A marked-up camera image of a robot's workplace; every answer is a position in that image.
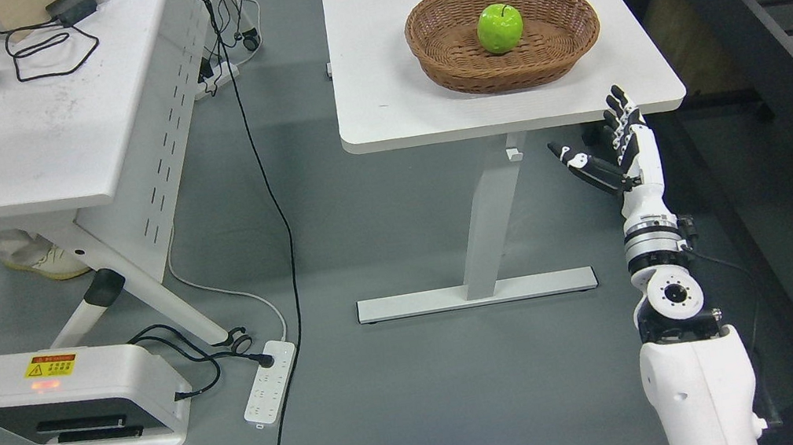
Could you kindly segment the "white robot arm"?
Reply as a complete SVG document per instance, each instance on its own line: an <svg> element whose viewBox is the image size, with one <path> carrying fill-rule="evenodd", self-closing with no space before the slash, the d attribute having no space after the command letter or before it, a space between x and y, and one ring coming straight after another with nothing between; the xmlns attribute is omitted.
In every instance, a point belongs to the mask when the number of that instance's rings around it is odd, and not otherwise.
<svg viewBox="0 0 793 445"><path fill-rule="evenodd" d="M624 195L627 265L642 294L633 313L641 384L669 445L758 445L767 424L752 406L752 362L689 274L687 243L663 188L647 183Z"/></svg>

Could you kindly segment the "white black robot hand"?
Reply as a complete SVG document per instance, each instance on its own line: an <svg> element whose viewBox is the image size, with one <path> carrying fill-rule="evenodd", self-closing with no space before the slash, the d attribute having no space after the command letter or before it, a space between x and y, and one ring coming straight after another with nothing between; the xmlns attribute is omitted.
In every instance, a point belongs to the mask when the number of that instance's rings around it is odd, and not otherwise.
<svg viewBox="0 0 793 445"><path fill-rule="evenodd" d="M560 143L549 142L548 150L574 176L612 196L632 192L638 186L663 188L666 181L661 153L641 109L616 85L606 101L604 119L611 126L611 148L618 155L615 165Z"/></svg>

